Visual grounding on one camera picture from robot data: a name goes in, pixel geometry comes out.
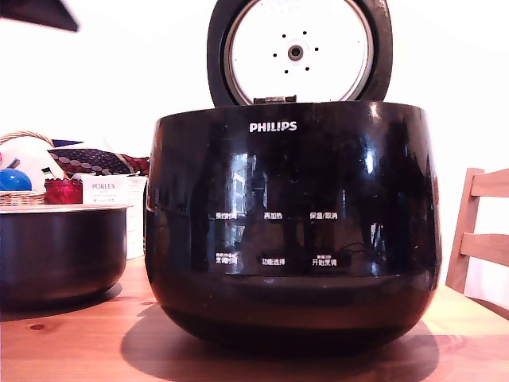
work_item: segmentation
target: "red object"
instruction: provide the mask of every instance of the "red object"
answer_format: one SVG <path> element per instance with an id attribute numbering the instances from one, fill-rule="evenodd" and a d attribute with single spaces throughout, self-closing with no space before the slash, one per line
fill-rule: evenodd
<path id="1" fill-rule="evenodd" d="M 79 205 L 83 203 L 83 183 L 73 179 L 48 179 L 45 182 L 46 205 Z"/>

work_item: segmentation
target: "inner lid plate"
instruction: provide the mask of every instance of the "inner lid plate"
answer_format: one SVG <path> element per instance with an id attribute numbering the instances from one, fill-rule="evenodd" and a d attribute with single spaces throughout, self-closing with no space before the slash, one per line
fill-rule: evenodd
<path id="1" fill-rule="evenodd" d="M 329 102 L 361 93 L 374 45 L 353 0 L 253 0 L 235 19 L 224 52 L 240 104 L 275 96 Z"/>

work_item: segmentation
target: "white box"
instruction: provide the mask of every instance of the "white box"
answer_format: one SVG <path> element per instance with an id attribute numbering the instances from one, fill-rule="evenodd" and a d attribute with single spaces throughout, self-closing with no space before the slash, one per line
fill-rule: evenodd
<path id="1" fill-rule="evenodd" d="M 127 175 L 81 176 L 84 205 L 132 205 L 127 209 L 127 259 L 143 252 L 143 191 L 146 177 Z"/>

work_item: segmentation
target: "philips logo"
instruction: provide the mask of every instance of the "philips logo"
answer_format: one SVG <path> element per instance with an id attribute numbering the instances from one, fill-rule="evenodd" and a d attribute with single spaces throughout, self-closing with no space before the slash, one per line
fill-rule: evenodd
<path id="1" fill-rule="evenodd" d="M 250 133 L 272 133 L 276 131 L 295 131 L 297 122 L 267 122 L 267 123 L 250 123 Z"/>

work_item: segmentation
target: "pot rim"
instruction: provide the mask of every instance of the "pot rim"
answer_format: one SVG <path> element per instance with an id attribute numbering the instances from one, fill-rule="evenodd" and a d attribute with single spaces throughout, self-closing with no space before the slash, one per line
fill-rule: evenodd
<path id="1" fill-rule="evenodd" d="M 389 107 L 389 108 L 396 108 L 396 109 L 408 109 L 408 110 L 414 110 L 420 113 L 426 113 L 426 110 L 422 107 L 415 106 L 409 103 L 396 103 L 396 102 L 387 102 L 387 101 L 332 101 L 332 102 L 308 102 L 308 103 L 265 103 L 265 104 L 259 104 L 259 105 L 235 105 L 235 106 L 218 106 L 218 107 L 210 107 L 208 109 L 196 109 L 191 111 L 182 111 L 179 113 L 174 113 L 170 115 L 162 116 L 157 120 L 158 123 L 164 121 L 165 119 L 169 119 L 176 116 L 186 116 L 186 115 L 193 115 L 193 114 L 199 114 L 199 113 L 207 113 L 214 110 L 221 110 L 221 111 L 228 111 L 228 110 L 246 110 L 246 108 L 250 107 L 254 110 L 258 110 L 262 112 L 263 108 L 267 107 L 299 107 L 299 108 L 306 108 L 306 107 L 326 107 L 330 109 L 341 109 L 342 107 L 352 107 L 355 105 L 355 107 L 359 108 L 359 111 L 362 111 L 364 109 L 372 108 L 372 107 Z"/>
<path id="2" fill-rule="evenodd" d="M 1 215 L 127 210 L 133 205 L 13 205 L 0 209 Z"/>

